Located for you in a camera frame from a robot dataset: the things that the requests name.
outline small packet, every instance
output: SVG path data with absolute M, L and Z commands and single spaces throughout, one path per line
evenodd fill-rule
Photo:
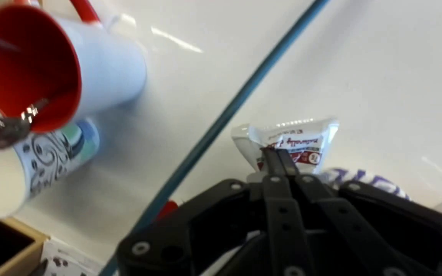
M 231 138 L 254 170 L 262 167 L 260 147 L 288 150 L 300 173 L 317 173 L 338 129 L 334 118 L 299 120 L 272 127 L 243 124 L 233 129 Z

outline white cup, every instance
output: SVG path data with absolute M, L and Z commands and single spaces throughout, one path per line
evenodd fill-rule
M 30 5 L 0 8 L 0 113 L 18 116 L 48 98 L 32 132 L 130 101 L 145 83 L 137 44 L 104 31 L 85 0 L 71 3 L 84 23 Z
M 0 218 L 13 215 L 25 201 L 91 159 L 98 147 L 96 127 L 90 120 L 79 120 L 1 150 Z

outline red and white mug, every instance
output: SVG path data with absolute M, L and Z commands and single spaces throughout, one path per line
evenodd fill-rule
M 107 34 L 87 0 L 70 1 L 82 21 L 48 15 L 32 0 L 0 8 L 0 113 L 19 116 L 48 98 L 33 132 L 128 101 L 145 83 L 137 44 Z

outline mug handle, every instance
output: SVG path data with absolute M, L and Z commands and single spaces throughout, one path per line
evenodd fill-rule
M 15 5 L 30 5 L 30 6 L 39 6 L 41 0 L 13 0 Z M 78 12 L 81 21 L 87 23 L 87 24 L 96 24 L 101 26 L 99 17 L 94 11 L 94 8 L 91 6 L 91 3 L 88 3 L 88 0 L 70 0 L 73 9 Z

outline white packet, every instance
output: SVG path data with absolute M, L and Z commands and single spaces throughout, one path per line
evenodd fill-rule
M 300 173 L 319 173 L 338 129 L 335 118 L 299 120 L 272 127 L 242 124 L 231 138 L 254 170 L 262 167 L 262 147 L 286 149 Z

